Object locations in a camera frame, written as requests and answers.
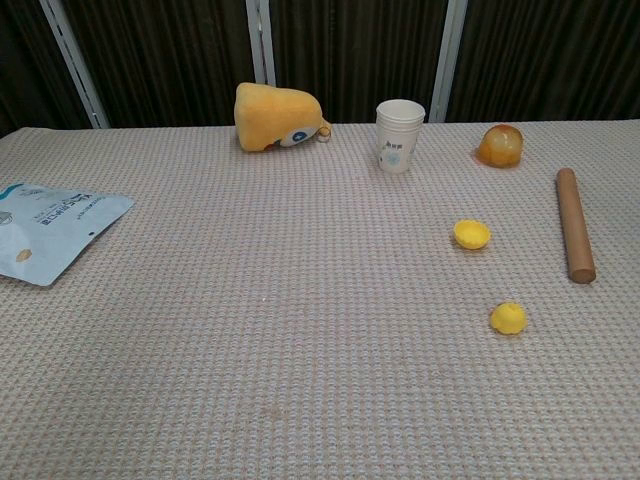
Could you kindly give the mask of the wooden rolling pin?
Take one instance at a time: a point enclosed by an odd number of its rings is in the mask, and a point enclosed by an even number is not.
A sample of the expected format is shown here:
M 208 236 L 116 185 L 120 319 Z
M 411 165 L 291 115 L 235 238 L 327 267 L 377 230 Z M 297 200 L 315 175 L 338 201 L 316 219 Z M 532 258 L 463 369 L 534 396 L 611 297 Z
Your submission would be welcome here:
M 578 284 L 589 284 L 596 278 L 596 269 L 577 179 L 572 169 L 561 168 L 557 172 L 556 190 L 569 278 Z

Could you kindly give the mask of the white paper cup stack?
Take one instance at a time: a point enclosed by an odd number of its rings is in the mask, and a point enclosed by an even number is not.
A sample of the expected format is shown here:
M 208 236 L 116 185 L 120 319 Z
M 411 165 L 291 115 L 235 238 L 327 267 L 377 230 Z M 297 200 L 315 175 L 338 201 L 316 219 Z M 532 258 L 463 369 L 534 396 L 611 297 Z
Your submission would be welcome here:
M 390 99 L 377 106 L 377 160 L 382 170 L 399 174 L 409 169 L 425 115 L 421 104 L 406 99 Z

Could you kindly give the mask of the yellow round object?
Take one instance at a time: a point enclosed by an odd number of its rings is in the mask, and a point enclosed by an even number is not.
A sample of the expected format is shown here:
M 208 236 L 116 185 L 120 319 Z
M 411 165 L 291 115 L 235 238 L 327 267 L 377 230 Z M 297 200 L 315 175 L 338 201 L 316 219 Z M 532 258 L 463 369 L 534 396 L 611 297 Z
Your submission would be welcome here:
M 525 309 L 518 303 L 505 302 L 494 308 L 489 317 L 490 326 L 504 335 L 515 335 L 528 325 Z

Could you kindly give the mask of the beige woven tablecloth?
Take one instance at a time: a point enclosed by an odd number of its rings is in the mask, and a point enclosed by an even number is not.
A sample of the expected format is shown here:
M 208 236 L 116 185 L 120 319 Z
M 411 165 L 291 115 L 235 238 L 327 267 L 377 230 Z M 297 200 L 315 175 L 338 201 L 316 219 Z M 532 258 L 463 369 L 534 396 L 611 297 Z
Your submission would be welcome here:
M 53 286 L 0 277 L 0 480 L 640 480 L 640 120 L 520 129 L 504 170 L 484 125 L 428 124 L 401 175 L 367 124 L 256 155 L 224 127 L 1 138 L 0 188 L 134 206 Z

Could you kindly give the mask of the yellow bowl-shaped half shell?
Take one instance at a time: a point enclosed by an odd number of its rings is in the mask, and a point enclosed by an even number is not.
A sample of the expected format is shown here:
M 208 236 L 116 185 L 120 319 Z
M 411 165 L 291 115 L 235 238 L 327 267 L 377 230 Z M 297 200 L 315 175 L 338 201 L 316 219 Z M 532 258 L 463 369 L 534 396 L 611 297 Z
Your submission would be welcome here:
M 489 227 L 477 220 L 463 219 L 458 221 L 453 228 L 456 243 L 468 250 L 484 248 L 491 240 Z

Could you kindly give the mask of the yellow plush toy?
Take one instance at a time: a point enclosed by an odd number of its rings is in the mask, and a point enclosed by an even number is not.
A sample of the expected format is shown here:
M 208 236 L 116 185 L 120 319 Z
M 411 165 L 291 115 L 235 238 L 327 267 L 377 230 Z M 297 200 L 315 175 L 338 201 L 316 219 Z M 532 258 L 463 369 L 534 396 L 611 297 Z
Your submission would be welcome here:
M 291 147 L 314 136 L 328 141 L 332 132 L 310 93 L 250 82 L 236 88 L 234 120 L 240 146 L 247 152 Z

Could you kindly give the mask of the orange fruit jelly cup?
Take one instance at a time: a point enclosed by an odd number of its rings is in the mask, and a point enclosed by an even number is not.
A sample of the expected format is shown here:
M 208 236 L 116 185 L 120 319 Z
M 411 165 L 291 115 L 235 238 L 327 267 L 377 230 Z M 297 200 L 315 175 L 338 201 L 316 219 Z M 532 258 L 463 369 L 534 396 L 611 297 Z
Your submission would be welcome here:
M 520 163 L 524 137 L 519 129 L 507 124 L 491 127 L 475 151 L 483 164 L 496 168 L 511 168 Z

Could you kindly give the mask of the dark ribbed backdrop curtain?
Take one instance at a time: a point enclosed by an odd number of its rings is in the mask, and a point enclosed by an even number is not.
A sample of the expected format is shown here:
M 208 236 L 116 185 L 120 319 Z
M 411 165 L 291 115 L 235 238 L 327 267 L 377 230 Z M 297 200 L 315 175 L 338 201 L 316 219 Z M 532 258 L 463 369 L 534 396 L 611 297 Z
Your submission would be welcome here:
M 246 0 L 60 0 L 114 128 L 229 125 Z M 449 0 L 269 0 L 278 85 L 332 123 L 429 106 Z M 468 0 L 449 122 L 640 119 L 640 0 Z M 39 0 L 0 0 L 0 137 L 87 129 Z

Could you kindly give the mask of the blue white mask package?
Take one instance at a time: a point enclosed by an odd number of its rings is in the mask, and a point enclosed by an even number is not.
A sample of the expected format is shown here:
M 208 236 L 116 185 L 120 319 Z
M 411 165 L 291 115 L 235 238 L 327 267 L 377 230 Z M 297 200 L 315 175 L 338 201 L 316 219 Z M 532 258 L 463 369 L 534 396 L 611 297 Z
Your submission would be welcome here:
M 46 287 L 134 205 L 126 196 L 13 184 L 0 191 L 0 275 Z

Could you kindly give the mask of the white metal frame post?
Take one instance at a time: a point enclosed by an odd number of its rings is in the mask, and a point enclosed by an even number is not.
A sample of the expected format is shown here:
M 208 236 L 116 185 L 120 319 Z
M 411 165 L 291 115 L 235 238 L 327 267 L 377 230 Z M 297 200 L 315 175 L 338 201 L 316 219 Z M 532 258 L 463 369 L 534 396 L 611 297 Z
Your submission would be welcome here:
M 255 82 L 276 86 L 270 0 L 245 0 L 245 6 Z
M 468 0 L 448 0 L 430 103 L 430 123 L 446 121 Z
M 61 0 L 39 0 L 80 101 L 94 129 L 111 127 Z

